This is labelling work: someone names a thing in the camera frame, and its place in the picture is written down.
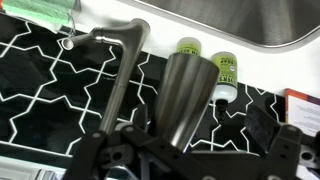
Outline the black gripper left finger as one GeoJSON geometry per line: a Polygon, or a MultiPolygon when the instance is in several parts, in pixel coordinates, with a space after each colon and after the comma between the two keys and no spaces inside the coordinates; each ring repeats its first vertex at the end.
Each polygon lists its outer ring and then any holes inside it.
{"type": "Polygon", "coordinates": [[[122,166],[136,180],[214,180],[214,173],[193,156],[147,133],[148,107],[140,104],[133,122],[111,134],[84,135],[62,180],[105,180],[122,166]]]}

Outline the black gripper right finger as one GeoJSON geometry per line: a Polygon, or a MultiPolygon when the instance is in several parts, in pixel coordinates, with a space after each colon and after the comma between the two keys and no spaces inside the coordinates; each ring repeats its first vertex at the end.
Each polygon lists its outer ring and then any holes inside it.
{"type": "Polygon", "coordinates": [[[256,105],[247,109],[244,126],[263,158],[262,180],[319,180],[319,133],[277,122],[256,105]]]}

